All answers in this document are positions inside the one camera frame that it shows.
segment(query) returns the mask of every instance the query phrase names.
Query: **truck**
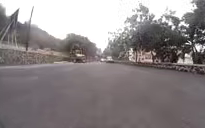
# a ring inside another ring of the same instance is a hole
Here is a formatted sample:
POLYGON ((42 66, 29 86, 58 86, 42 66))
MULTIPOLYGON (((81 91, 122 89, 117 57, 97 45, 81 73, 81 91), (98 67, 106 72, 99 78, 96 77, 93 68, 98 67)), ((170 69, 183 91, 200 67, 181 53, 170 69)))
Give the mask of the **truck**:
POLYGON ((83 49, 81 48, 71 49, 70 60, 73 63, 86 63, 86 56, 83 54, 83 49))

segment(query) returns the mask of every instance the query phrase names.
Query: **flagpole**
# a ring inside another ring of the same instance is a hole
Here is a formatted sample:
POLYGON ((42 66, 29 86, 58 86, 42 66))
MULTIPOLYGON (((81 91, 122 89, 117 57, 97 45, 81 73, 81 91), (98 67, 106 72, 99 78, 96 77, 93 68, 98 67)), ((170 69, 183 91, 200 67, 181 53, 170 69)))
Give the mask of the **flagpole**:
POLYGON ((29 20, 29 25, 28 25, 28 30, 27 30, 26 51, 28 51, 28 47, 29 47, 30 27, 31 27, 31 19, 32 19, 33 11, 34 11, 34 6, 32 7, 32 10, 31 10, 31 15, 30 15, 30 20, 29 20))

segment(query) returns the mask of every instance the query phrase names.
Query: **tree trunk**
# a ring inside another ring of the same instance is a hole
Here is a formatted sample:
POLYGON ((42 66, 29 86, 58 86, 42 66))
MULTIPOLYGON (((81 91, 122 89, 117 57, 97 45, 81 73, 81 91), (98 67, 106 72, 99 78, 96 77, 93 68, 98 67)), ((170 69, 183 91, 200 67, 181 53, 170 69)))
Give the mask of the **tree trunk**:
POLYGON ((155 56, 153 55, 153 51, 151 51, 151 55, 152 55, 152 61, 154 63, 155 62, 155 56))

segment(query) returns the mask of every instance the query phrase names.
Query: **low wall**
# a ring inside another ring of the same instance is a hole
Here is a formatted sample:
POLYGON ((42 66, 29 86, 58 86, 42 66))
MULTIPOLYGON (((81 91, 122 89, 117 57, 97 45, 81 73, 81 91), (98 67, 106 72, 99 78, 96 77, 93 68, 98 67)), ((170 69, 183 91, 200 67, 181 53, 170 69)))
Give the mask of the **low wall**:
POLYGON ((161 69, 170 69, 181 72, 190 72, 195 74, 205 74, 205 65, 194 65, 194 64, 173 64, 173 63, 135 63, 129 61, 116 61, 116 63, 143 66, 143 67, 153 67, 161 69))
POLYGON ((0 65, 43 64, 64 60, 63 56, 0 48, 0 65))

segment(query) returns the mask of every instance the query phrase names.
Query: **pole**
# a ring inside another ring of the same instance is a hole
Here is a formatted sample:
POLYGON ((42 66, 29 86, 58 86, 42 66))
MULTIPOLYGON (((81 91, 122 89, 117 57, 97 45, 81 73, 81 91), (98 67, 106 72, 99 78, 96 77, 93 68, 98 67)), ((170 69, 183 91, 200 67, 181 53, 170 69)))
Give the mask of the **pole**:
POLYGON ((34 11, 34 6, 32 7, 32 10, 31 10, 29 25, 27 29, 26 51, 28 51, 28 47, 29 47, 30 27, 31 27, 31 19, 32 19, 33 11, 34 11))

